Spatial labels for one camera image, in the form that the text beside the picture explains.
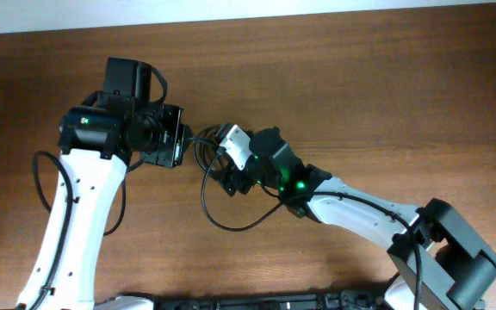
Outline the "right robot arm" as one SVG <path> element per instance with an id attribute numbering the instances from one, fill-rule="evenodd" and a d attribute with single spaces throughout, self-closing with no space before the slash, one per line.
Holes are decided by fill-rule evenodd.
<path id="1" fill-rule="evenodd" d="M 293 215 L 346 229 L 386 250 L 398 276 L 384 301 L 393 309 L 473 309 L 496 280 L 496 252 L 446 201 L 425 206 L 387 201 L 303 164 L 277 127 L 247 133 L 219 127 L 218 153 L 232 186 L 276 190 Z"/>

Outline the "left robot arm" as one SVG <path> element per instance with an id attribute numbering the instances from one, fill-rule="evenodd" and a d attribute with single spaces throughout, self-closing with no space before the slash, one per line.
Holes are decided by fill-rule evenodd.
<path id="1" fill-rule="evenodd" d="M 152 65 L 110 58 L 103 87 L 71 108 L 60 123 L 59 171 L 49 220 L 19 309 L 91 309 L 96 265 L 113 200 L 139 164 L 175 168 L 191 136 L 183 109 L 151 100 L 151 80 L 167 83 Z"/>

